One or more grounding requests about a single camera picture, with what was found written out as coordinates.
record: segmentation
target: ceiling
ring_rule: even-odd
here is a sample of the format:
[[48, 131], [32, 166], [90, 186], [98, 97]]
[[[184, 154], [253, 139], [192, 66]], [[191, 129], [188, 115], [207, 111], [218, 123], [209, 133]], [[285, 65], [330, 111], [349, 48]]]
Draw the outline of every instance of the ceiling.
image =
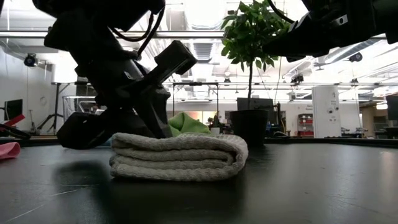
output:
[[[166, 0], [165, 17], [159, 27], [161, 31], [220, 31], [222, 18], [228, 10], [238, 7], [237, 0]], [[306, 12], [301, 0], [276, 0], [276, 6], [285, 11], [293, 19], [300, 19]], [[143, 31], [147, 27], [147, 18], [143, 17], [131, 31]], [[0, 18], [2, 31], [46, 31], [55, 19], [37, 10], [31, 0], [5, 0]], [[153, 39], [142, 56], [145, 66], [156, 66], [154, 57], [171, 43], [172, 39]], [[221, 86], [221, 100], [233, 100], [245, 97], [248, 93], [248, 69], [243, 72], [240, 66], [231, 65], [231, 61], [221, 56], [223, 48], [220, 39], [182, 39], [181, 40], [201, 63], [195, 65], [188, 73], [174, 75], [168, 82], [224, 82], [229, 78], [232, 83], [240, 85]], [[130, 43], [120, 40], [126, 49], [135, 49], [140, 43]], [[60, 62], [59, 53], [43, 46], [43, 39], [0, 39], [0, 44], [9, 52], [19, 54], [37, 53], [41, 60], [49, 63], [67, 63], [65, 55]], [[342, 49], [332, 49], [329, 55], [320, 58], [307, 57], [301, 61], [288, 63], [285, 58], [275, 62], [275, 67], [268, 67], [265, 72], [255, 69], [253, 95], [262, 98], [277, 98], [289, 100], [290, 95], [302, 98], [310, 95], [311, 87], [291, 86], [292, 78], [301, 74], [304, 83], [349, 83], [357, 78], [360, 83], [395, 83], [398, 81], [398, 45], [388, 45], [385, 40], [369, 40]], [[349, 56], [360, 52], [363, 59], [360, 62], [347, 61]], [[356, 100], [360, 96], [384, 96], [398, 91], [395, 86], [361, 85], [356, 88], [340, 86], [340, 98]], [[215, 99], [216, 94], [208, 86], [184, 86], [175, 90], [176, 99]]]

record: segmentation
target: black table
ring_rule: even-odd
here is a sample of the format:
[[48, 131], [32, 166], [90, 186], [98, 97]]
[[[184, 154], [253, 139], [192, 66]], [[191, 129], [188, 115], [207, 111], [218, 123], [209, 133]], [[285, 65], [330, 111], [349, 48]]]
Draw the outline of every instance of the black table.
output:
[[214, 183], [114, 180], [109, 149], [0, 161], [0, 223], [398, 223], [398, 151], [268, 145]]

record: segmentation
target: potted plant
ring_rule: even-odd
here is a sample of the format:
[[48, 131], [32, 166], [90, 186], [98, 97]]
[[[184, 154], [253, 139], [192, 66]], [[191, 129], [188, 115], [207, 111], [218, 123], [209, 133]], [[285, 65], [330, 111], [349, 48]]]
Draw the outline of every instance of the potted plant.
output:
[[268, 0], [264, 0], [249, 5], [240, 2], [238, 10], [228, 11], [223, 28], [222, 56], [231, 59], [232, 64], [240, 63], [242, 71], [245, 65], [249, 67], [248, 108], [231, 112], [233, 130], [246, 140], [248, 146], [262, 146], [268, 114], [267, 111], [250, 110], [253, 67], [266, 71], [267, 65], [274, 66], [278, 56], [267, 54], [262, 46], [279, 38], [289, 25], [270, 9]]

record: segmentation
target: pink cloth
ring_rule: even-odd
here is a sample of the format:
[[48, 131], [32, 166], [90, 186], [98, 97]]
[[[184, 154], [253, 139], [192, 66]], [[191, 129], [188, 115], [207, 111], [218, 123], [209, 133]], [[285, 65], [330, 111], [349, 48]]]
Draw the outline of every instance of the pink cloth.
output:
[[21, 147], [18, 142], [10, 142], [0, 145], [0, 160], [12, 159], [19, 155]]

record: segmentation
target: computer screen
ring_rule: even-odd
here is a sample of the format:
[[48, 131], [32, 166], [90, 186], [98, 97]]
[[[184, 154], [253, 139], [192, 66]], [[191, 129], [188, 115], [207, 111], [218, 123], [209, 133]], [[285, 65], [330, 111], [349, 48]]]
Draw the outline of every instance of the computer screen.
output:
[[4, 103], [4, 120], [9, 121], [22, 114], [21, 100], [11, 100]]
[[388, 120], [398, 120], [398, 96], [386, 96]]
[[[248, 109], [248, 99], [238, 98], [238, 110]], [[272, 99], [251, 98], [250, 110], [266, 110], [268, 111], [268, 121], [276, 124], [276, 116], [274, 111], [274, 101]]]

